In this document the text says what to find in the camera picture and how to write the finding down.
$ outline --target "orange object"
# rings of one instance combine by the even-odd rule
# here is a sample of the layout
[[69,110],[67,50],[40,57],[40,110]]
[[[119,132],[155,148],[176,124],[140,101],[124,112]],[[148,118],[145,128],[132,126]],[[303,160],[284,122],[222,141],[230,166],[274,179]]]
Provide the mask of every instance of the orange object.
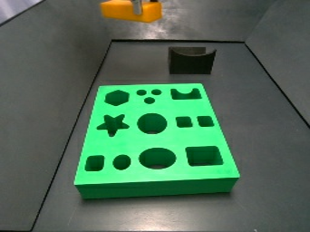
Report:
[[143,14],[133,14],[131,1],[112,0],[100,4],[101,14],[107,18],[151,23],[161,18],[161,3],[143,2]]

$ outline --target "circular hole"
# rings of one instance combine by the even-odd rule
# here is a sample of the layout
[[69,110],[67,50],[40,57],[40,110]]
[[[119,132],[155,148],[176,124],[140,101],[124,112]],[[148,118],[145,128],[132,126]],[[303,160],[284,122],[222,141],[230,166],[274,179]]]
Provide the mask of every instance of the circular hole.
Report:
[[136,94],[137,94],[139,96],[143,96],[143,95],[145,95],[145,94],[147,94],[147,91],[144,91],[144,90],[139,90],[139,91],[136,91]]
[[145,104],[152,104],[155,102],[153,98],[145,98],[144,103]]
[[161,91],[160,91],[160,90],[152,90],[151,93],[152,93],[153,95],[160,95],[160,94],[161,94]]
[[175,154],[168,149],[148,149],[139,156],[140,164],[148,169],[167,169],[175,163]]
[[131,158],[125,155],[120,155],[113,159],[113,168],[117,170],[125,170],[131,166]]
[[137,128],[147,134],[159,134],[167,127],[167,120],[157,113],[144,114],[137,120]]

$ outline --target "black arch-shaped block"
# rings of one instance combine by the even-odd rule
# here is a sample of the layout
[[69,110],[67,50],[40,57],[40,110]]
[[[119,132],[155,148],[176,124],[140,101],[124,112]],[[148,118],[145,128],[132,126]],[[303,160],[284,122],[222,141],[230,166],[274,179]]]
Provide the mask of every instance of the black arch-shaped block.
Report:
[[169,74],[211,74],[215,54],[205,47],[169,47]]

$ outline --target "square hole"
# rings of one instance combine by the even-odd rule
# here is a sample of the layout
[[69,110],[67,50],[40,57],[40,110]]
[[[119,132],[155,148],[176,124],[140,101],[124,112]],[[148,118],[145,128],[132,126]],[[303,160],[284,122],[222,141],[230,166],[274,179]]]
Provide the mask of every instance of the square hole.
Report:
[[222,165],[223,160],[218,147],[188,147],[187,162],[189,166]]
[[201,127],[212,127],[213,126],[213,121],[209,116],[199,116],[197,117],[199,125]]
[[192,122],[189,117],[176,117],[176,125],[180,128],[192,127]]
[[85,171],[100,171],[104,166],[104,156],[89,156],[85,161]]

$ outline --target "shape sorter board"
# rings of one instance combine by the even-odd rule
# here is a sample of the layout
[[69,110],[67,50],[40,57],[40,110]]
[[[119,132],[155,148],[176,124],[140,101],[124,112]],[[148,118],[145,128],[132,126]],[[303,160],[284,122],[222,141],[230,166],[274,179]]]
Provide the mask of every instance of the shape sorter board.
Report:
[[238,179],[201,84],[99,87],[73,183],[83,198],[228,192]]

